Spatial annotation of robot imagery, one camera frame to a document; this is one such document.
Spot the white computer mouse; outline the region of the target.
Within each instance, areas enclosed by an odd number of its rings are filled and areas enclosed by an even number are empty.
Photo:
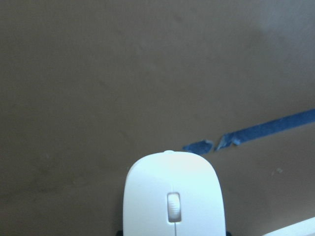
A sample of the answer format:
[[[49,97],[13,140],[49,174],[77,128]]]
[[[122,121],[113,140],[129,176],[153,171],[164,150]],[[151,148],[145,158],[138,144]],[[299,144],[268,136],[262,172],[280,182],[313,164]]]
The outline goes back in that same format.
[[[128,171],[125,236],[223,236],[223,197],[213,166],[181,151],[150,154]]]

